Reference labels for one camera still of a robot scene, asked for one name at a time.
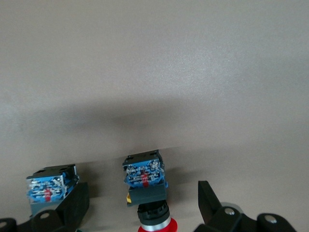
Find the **gray surface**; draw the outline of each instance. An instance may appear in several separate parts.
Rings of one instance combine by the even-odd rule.
[[[0,218],[27,220],[28,175],[77,163],[84,230],[136,231],[121,164],[161,148],[180,232],[204,179],[307,231],[308,22],[307,0],[1,1]]]

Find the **silver metal ring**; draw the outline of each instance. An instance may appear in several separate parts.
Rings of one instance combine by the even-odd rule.
[[[157,225],[153,225],[153,226],[148,226],[148,225],[144,225],[142,224],[141,227],[149,232],[153,232],[153,231],[158,231],[161,230],[165,227],[167,227],[170,223],[170,216],[168,217],[168,219],[166,219],[164,222],[157,224]]]

